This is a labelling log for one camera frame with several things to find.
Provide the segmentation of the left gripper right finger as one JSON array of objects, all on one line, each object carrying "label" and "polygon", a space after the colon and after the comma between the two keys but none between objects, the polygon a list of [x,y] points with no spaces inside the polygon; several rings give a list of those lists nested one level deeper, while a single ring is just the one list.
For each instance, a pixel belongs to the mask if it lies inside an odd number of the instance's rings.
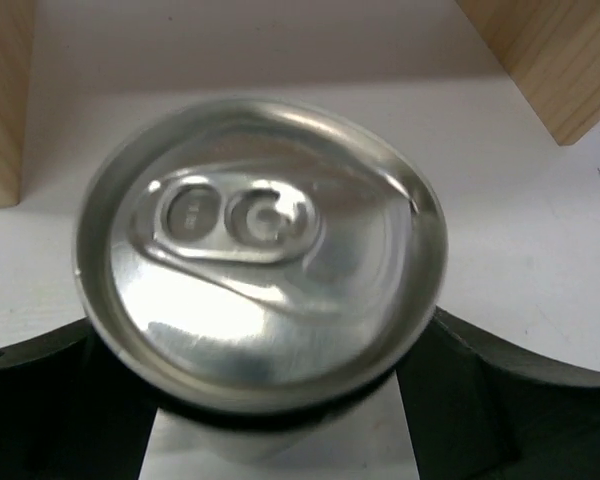
[{"label": "left gripper right finger", "polygon": [[397,368],[422,479],[600,479],[600,372],[439,309]]}]

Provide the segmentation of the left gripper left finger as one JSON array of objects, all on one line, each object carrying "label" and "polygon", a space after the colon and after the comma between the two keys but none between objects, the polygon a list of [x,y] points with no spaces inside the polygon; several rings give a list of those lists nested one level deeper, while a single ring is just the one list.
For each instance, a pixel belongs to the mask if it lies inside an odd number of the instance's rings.
[{"label": "left gripper left finger", "polygon": [[156,407],[81,319],[0,347],[0,479],[136,479]]}]

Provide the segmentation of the black yellow can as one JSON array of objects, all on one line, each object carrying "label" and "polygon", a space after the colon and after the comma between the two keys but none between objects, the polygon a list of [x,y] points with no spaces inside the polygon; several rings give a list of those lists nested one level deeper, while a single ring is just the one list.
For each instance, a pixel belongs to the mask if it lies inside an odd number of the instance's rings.
[{"label": "black yellow can", "polygon": [[430,323],[447,225],[427,179],[313,106],[161,116],[90,181],[72,268],[98,339],[199,445],[250,463],[347,414]]}]

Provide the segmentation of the wooden three-tier shelf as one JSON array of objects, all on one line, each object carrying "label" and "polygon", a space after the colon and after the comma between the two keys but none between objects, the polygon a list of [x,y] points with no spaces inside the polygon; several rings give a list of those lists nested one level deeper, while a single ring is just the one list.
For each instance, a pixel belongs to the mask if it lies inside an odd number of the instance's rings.
[{"label": "wooden three-tier shelf", "polygon": [[600,121],[600,1],[0,1],[0,208],[21,198],[33,56],[101,91],[486,76],[474,32],[554,140]]}]

